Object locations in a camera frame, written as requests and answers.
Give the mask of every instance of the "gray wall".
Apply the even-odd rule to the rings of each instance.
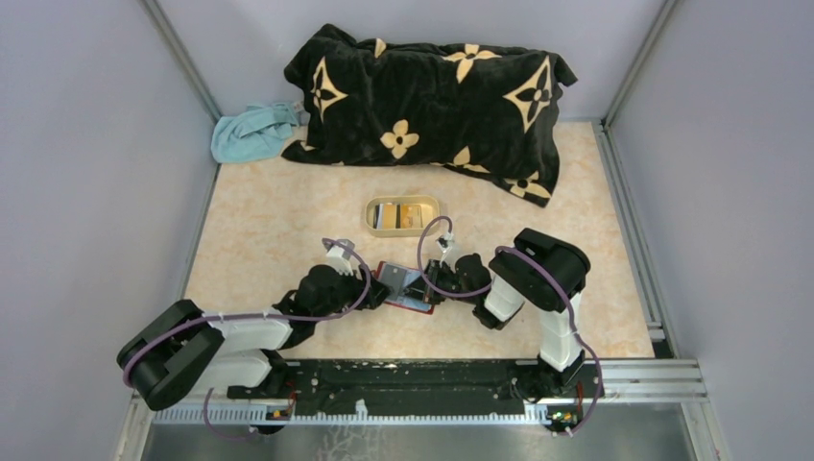
[[[0,2],[0,458],[110,459],[118,349],[180,289],[211,126],[137,2]]]
[[[663,0],[162,0],[226,113],[298,100],[283,67],[326,22],[357,39],[480,42],[562,54],[580,81],[562,117],[605,115]]]
[[[614,127],[734,459],[810,459],[812,2],[685,2]]]

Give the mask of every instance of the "teal cloth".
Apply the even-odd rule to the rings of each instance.
[[[296,126],[299,118],[292,103],[249,105],[236,117],[218,120],[212,134],[212,156],[219,163],[274,158]]]

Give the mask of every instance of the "plastic container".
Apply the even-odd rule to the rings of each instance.
[[[421,227],[414,229],[376,229],[373,227],[373,219],[376,206],[382,204],[396,205],[420,205],[421,206]],[[376,237],[418,237],[424,231],[424,227],[437,218],[441,207],[438,201],[429,195],[396,195],[376,197],[365,206],[365,227]]]

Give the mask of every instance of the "black blanket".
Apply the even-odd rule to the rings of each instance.
[[[390,166],[431,163],[545,206],[560,158],[553,128],[576,77],[563,59],[478,44],[357,42],[327,24],[285,68],[310,113],[284,158]]]

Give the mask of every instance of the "floor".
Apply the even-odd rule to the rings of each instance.
[[[555,127],[562,170],[540,208],[435,166],[358,168],[274,158],[221,168],[186,297],[204,310],[256,311],[297,288],[323,262],[321,237],[349,238],[371,267],[415,267],[417,237],[376,238],[363,209],[382,195],[431,195],[455,222],[466,253],[492,255],[529,227],[580,247],[591,271],[580,331],[602,357],[652,357],[648,331],[611,195],[587,122]],[[433,248],[424,257],[435,255]],[[468,304],[445,302],[433,315],[383,305],[322,322],[289,358],[518,358],[539,351],[536,310],[527,305],[501,331],[488,330]]]

